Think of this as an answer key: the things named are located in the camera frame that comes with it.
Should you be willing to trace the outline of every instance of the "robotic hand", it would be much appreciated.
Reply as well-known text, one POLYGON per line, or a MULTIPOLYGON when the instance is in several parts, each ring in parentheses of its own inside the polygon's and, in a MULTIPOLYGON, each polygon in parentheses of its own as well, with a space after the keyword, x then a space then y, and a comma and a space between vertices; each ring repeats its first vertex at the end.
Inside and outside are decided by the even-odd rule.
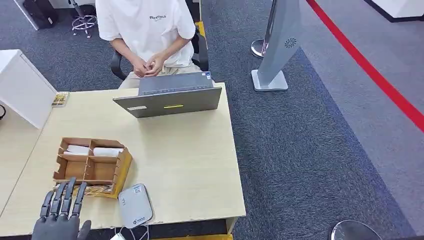
POLYGON ((35 223, 34 231, 32 232, 32 240, 85 240, 87 238, 92 225, 90 220, 84 222, 79 231, 80 212, 83 205, 84 191, 87 187, 86 182, 83 182, 79 187, 72 213, 69 214, 76 180, 73 177, 69 182, 62 182, 57 188, 54 198, 53 191, 47 193, 41 207, 40 218, 35 223))

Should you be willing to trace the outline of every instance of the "cardboard compartment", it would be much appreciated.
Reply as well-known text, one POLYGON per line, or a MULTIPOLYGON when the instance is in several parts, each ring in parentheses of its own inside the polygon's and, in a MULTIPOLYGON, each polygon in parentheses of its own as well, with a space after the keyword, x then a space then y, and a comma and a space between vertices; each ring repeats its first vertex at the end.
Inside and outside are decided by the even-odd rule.
POLYGON ((92 139, 89 147, 90 147, 90 152, 93 152, 94 148, 114 148, 114 149, 125 148, 125 146, 118 141, 106 140, 106 139, 92 139))
POLYGON ((89 156, 84 180, 113 182, 117 163, 117 157, 89 156))
POLYGON ((54 172, 53 179, 60 183, 67 181, 71 177, 76 177, 77 181, 84 179, 86 169, 86 156, 78 155, 63 155, 57 156, 56 162, 59 164, 59 170, 54 172))
POLYGON ((86 196, 117 198, 122 191, 133 156, 116 140, 64 137, 58 150, 59 169, 53 174, 56 183, 76 177, 76 184, 87 183, 86 196), (89 147, 88 155, 65 155, 69 145, 89 147), (94 148, 123 149, 117 157, 93 156, 94 148))
MULTIPOLYGON (((62 142, 60 143, 60 148, 57 154, 63 155, 63 153, 67 151, 69 145, 90 147, 91 141, 92 140, 90 138, 64 137, 62 138, 62 142)), ((93 155, 93 151, 91 150, 88 152, 88 156, 92 156, 92 155, 93 155)))

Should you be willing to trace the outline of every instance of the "white cabinet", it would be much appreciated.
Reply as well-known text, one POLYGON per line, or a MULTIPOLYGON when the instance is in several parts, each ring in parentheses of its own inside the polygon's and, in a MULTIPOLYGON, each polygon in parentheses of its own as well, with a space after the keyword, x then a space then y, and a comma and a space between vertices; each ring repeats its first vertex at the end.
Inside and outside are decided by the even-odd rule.
POLYGON ((372 0, 393 18, 424 15, 424 0, 372 0))
POLYGON ((21 50, 0 50, 0 103, 37 129, 44 126, 57 91, 21 50))

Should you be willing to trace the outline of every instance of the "office chair base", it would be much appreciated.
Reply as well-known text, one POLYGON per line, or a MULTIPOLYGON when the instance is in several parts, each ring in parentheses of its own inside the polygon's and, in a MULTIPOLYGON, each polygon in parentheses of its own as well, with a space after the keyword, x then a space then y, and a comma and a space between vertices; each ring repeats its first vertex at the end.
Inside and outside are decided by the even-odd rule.
POLYGON ((282 71, 279 71, 277 76, 268 84, 261 84, 258 76, 258 70, 252 70, 251 72, 254 90, 256 92, 265 92, 265 91, 286 91, 289 89, 289 86, 286 82, 286 77, 282 71))
POLYGON ((329 240, 382 240, 369 226, 355 220, 344 220, 332 229, 329 240))
POLYGON ((265 55, 265 50, 264 49, 264 39, 258 39, 252 42, 250 50, 253 54, 253 56, 263 59, 264 55, 265 55))
POLYGON ((87 38, 91 38, 92 36, 89 34, 88 29, 92 28, 97 23, 97 17, 93 15, 85 15, 84 17, 78 17, 72 22, 72 32, 73 35, 77 35, 75 30, 84 30, 85 34, 87 34, 87 38))

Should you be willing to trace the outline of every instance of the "stand base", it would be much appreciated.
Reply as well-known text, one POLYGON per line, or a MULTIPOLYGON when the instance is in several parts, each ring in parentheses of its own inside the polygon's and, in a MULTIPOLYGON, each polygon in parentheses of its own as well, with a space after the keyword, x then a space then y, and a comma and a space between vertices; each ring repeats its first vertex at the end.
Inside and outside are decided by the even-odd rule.
POLYGON ((355 221, 344 220, 335 225, 329 234, 329 240, 382 240, 369 226, 355 221))
POLYGON ((255 40, 254 42, 252 42, 250 50, 253 54, 253 56, 263 59, 265 52, 262 52, 263 47, 264 47, 264 39, 259 39, 259 40, 255 40))
POLYGON ((254 90, 256 92, 264 91, 286 91, 289 89, 289 86, 286 82, 286 77, 284 76, 283 71, 279 71, 277 76, 271 81, 267 86, 261 86, 259 83, 258 70, 252 70, 252 80, 254 85, 254 90))

